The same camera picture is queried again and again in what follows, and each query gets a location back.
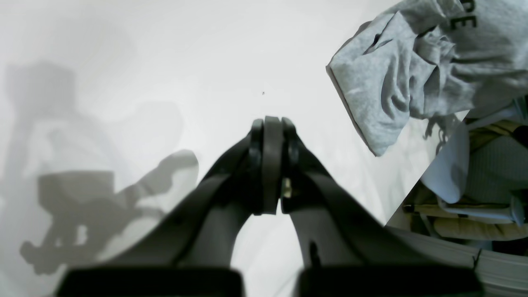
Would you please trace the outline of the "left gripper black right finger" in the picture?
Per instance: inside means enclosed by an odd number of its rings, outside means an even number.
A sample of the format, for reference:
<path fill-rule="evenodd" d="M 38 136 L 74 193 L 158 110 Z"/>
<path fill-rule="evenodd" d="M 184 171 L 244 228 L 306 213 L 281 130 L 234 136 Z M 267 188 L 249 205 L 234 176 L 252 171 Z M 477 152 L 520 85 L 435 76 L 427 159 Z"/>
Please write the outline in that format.
<path fill-rule="evenodd" d="M 295 297 L 481 297 L 469 268 L 439 263 L 386 230 L 283 127 L 281 207 L 294 224 L 304 269 Z"/>

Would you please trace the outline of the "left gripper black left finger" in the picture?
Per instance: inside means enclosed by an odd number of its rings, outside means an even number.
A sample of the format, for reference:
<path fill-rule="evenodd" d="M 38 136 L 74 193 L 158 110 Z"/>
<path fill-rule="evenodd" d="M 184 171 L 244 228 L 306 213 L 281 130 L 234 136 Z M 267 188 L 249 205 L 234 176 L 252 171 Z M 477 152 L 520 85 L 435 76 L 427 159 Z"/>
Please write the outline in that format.
<path fill-rule="evenodd" d="M 152 231 L 122 254 L 72 269 L 57 297 L 243 297 L 230 267 L 236 237 L 264 210 L 264 121 L 228 149 L 199 185 Z"/>

